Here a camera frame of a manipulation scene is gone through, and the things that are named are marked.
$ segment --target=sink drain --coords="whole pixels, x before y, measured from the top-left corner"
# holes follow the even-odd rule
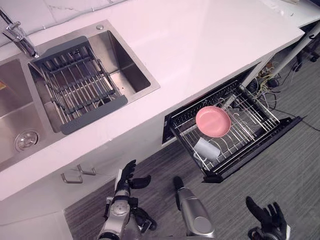
[[[19,152],[36,145],[38,142],[38,133],[34,130],[27,130],[20,133],[14,141],[15,149]]]

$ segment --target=pink plate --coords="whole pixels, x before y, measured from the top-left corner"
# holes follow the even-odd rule
[[[216,106],[201,108],[196,114],[195,123],[203,134],[212,138],[226,135],[231,127],[228,114]]]

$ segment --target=stainless steel sink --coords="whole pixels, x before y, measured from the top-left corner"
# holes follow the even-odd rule
[[[41,58],[47,50],[80,36],[88,39],[108,78],[115,83],[119,94],[126,97],[127,104],[160,87],[107,20],[48,41],[36,49]],[[1,61],[0,171],[64,138],[61,126],[39,68],[22,53]]]
[[[64,38],[29,65],[54,132],[70,134],[159,87],[107,21]]]
[[[14,59],[0,66],[0,163],[46,138],[22,66]]]

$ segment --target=cabinet door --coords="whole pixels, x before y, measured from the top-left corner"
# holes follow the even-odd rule
[[[1,201],[0,225],[61,211],[111,179],[102,174],[82,175],[83,183],[67,184],[61,173],[54,172]],[[69,181],[78,180],[78,171],[70,169],[63,173]]]
[[[131,160],[139,163],[162,148],[163,123],[163,116],[154,117],[80,157],[78,162],[83,169],[90,171],[95,166],[97,173],[115,177],[118,169]]]
[[[5,240],[71,240],[72,236],[62,211],[0,226],[0,239]]]

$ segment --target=pull-out drawer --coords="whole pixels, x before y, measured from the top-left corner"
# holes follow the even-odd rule
[[[223,137],[212,138],[198,129],[197,112],[206,106],[222,108],[229,115],[231,128]],[[183,144],[203,172],[204,182],[221,183],[301,120],[301,117],[278,120],[238,80],[231,79],[167,115],[163,135],[168,139],[172,132]],[[220,149],[216,159],[208,160],[194,149],[200,138]]]

